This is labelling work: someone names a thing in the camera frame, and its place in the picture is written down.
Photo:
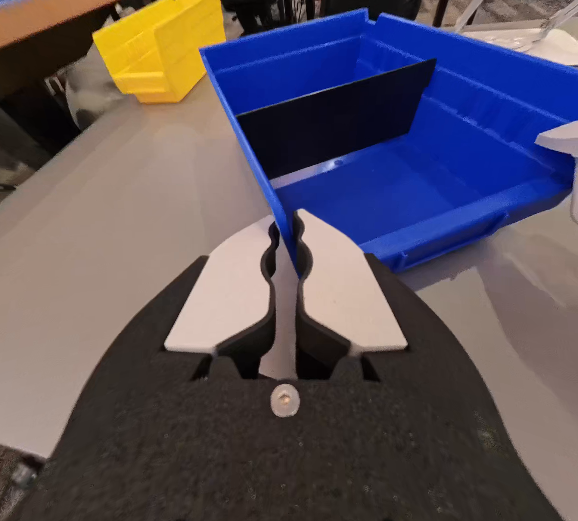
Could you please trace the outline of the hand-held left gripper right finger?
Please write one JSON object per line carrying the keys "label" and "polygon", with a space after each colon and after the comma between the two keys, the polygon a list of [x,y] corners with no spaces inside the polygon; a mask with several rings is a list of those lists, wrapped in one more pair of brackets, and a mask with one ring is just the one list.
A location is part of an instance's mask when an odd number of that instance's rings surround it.
{"label": "hand-held left gripper right finger", "polygon": [[300,276],[295,308],[299,379],[328,379],[346,357],[407,349],[365,252],[349,236],[299,208],[294,240]]}

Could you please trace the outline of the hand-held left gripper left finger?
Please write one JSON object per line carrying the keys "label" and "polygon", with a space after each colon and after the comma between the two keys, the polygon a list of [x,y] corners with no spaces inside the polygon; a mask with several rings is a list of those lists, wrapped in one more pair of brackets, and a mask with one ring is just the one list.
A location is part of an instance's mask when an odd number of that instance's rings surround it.
{"label": "hand-held left gripper left finger", "polygon": [[272,215],[218,245],[203,260],[164,349],[228,357],[242,378],[257,379],[276,336],[276,249]]}

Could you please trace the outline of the blue divided plastic bin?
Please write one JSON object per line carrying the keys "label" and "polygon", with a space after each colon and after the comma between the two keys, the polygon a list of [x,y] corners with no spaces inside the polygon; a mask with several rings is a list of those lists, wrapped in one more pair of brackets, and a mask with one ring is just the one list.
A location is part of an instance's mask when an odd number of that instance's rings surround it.
{"label": "blue divided plastic bin", "polygon": [[577,69],[366,9],[199,50],[295,262],[304,209],[393,272],[560,204]]}

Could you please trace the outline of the yellow plastic bin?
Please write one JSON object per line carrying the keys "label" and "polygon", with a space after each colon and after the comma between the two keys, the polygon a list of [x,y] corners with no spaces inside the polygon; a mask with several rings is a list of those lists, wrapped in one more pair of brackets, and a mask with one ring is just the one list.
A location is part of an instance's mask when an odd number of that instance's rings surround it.
{"label": "yellow plastic bin", "polygon": [[123,94],[178,103],[206,75],[200,49],[226,40],[221,0],[157,0],[92,38]]}

